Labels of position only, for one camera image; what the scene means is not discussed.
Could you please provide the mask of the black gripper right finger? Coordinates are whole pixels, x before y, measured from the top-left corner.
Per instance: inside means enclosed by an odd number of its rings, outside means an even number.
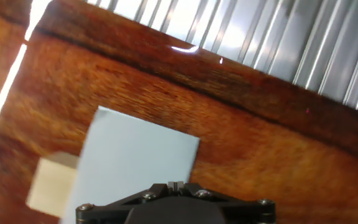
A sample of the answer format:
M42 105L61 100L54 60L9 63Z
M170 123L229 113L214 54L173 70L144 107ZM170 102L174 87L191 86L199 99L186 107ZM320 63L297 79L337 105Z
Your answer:
M228 223L276 223L276 205L262 198L245 201L200 186L197 183L175 183L175 194L211 202L222 211Z

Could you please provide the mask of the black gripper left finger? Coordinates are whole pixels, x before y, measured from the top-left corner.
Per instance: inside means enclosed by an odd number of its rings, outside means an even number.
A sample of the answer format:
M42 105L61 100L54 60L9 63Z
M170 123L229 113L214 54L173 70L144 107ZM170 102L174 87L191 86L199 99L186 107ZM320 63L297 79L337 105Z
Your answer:
M130 211L136 206L174 196L175 194L176 182L169 182L167 184L153 184L149 189L104 206L84 203L75 210L75 223L124 223Z

